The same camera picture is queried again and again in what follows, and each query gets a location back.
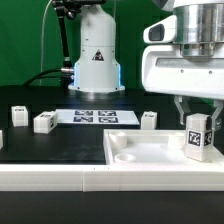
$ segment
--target white plastic housing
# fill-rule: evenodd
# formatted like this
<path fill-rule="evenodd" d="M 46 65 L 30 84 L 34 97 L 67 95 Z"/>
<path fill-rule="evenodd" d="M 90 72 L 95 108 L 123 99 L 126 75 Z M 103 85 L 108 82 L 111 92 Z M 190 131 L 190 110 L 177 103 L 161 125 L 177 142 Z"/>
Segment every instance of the white plastic housing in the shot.
<path fill-rule="evenodd" d="M 114 19 L 100 5 L 84 6 L 81 13 L 81 56 L 75 64 L 71 90 L 108 93 L 124 89 L 115 59 Z"/>
<path fill-rule="evenodd" d="M 164 39 L 162 41 L 150 41 L 149 40 L 149 31 L 153 28 L 156 27 L 157 25 L 162 24 L 165 28 L 165 33 L 164 33 Z M 177 35 L 177 17 L 175 15 L 172 15 L 161 22 L 158 22 L 154 24 L 153 26 L 148 27 L 145 29 L 143 38 L 145 43 L 150 44 L 150 43 L 169 43 L 175 40 Z"/>
<path fill-rule="evenodd" d="M 224 100 L 223 55 L 224 44 L 220 43 L 215 55 L 203 64 L 181 62 L 180 45 L 149 46 L 142 59 L 143 86 L 149 92 Z M 209 65 L 212 59 L 219 61 Z"/>
<path fill-rule="evenodd" d="M 187 1 L 176 0 L 174 3 L 174 8 L 186 5 L 203 5 L 203 4 L 224 4 L 224 0 L 187 0 Z"/>

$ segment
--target cable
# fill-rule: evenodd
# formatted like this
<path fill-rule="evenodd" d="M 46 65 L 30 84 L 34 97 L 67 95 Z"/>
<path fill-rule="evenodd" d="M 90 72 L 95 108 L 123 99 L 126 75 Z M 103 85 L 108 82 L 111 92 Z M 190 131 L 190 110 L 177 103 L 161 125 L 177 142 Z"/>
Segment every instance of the cable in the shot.
<path fill-rule="evenodd" d="M 42 21 L 42 30 L 41 30 L 41 65 L 40 65 L 40 71 L 43 72 L 43 67 L 44 67 L 44 37 L 45 37 L 45 25 L 46 25 L 46 18 L 47 18 L 47 13 L 48 9 L 51 5 L 52 0 L 50 0 L 45 8 L 44 11 L 44 16 L 43 16 L 43 21 Z"/>
<path fill-rule="evenodd" d="M 50 69 L 44 72 L 39 73 L 38 75 L 35 75 L 32 79 L 29 79 L 28 81 L 26 81 L 23 86 L 29 86 L 30 83 L 32 83 L 34 80 L 39 79 L 39 78 L 43 78 L 44 75 L 50 74 L 50 73 L 55 73 L 55 72 L 61 72 L 60 68 L 56 68 L 56 69 Z"/>
<path fill-rule="evenodd" d="M 116 19 L 116 12 L 117 12 L 117 0 L 114 0 L 114 20 Z"/>

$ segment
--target black and white pattern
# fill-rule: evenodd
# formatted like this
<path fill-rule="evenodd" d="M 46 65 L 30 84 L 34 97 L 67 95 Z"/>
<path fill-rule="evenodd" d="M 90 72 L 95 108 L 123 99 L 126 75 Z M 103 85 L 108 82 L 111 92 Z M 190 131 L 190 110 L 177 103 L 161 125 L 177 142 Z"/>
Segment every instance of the black and white pattern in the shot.
<path fill-rule="evenodd" d="M 114 124 L 118 123 L 118 119 L 116 117 L 99 117 L 100 123 L 108 123 L 108 124 Z"/>
<path fill-rule="evenodd" d="M 93 111 L 92 110 L 76 110 L 75 115 L 93 116 Z"/>
<path fill-rule="evenodd" d="M 195 131 L 189 131 L 188 144 L 200 146 L 201 145 L 201 133 Z"/>
<path fill-rule="evenodd" d="M 92 123 L 93 122 L 93 117 L 74 117 L 73 122 Z"/>
<path fill-rule="evenodd" d="M 48 114 L 42 114 L 40 117 L 49 118 L 49 117 L 51 117 L 51 115 L 48 115 Z"/>
<path fill-rule="evenodd" d="M 205 146 L 212 144 L 212 132 L 205 133 Z"/>
<path fill-rule="evenodd" d="M 117 113 L 116 113 L 116 111 L 110 111 L 110 110 L 98 111 L 98 116 L 116 117 Z"/>

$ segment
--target metal bracket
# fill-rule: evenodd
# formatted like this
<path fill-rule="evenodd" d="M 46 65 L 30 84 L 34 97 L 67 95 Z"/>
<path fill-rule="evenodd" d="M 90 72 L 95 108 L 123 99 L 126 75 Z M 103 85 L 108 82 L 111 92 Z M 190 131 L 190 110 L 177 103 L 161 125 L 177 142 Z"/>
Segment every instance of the metal bracket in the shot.
<path fill-rule="evenodd" d="M 174 103 L 176 104 L 176 107 L 180 113 L 180 123 L 182 125 L 185 125 L 184 121 L 184 114 L 185 113 L 190 113 L 190 107 L 188 105 L 190 97 L 186 96 L 175 96 L 174 97 Z"/>
<path fill-rule="evenodd" d="M 214 100 L 215 112 L 212 115 L 212 130 L 218 131 L 222 127 L 222 112 L 224 107 L 224 101 Z"/>

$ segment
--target black cable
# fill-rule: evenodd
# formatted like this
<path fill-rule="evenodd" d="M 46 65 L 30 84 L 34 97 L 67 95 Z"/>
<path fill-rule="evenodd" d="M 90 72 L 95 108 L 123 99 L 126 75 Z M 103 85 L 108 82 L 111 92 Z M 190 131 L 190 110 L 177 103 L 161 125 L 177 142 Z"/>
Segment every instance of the black cable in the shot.
<path fill-rule="evenodd" d="M 39 73 L 38 75 L 35 75 L 32 79 L 29 79 L 28 81 L 26 81 L 23 86 L 29 86 L 34 80 L 39 79 L 39 78 L 43 78 L 44 75 L 50 74 L 50 73 L 55 73 L 55 72 L 61 72 L 60 68 L 56 68 L 56 69 L 50 69 L 44 72 Z"/>

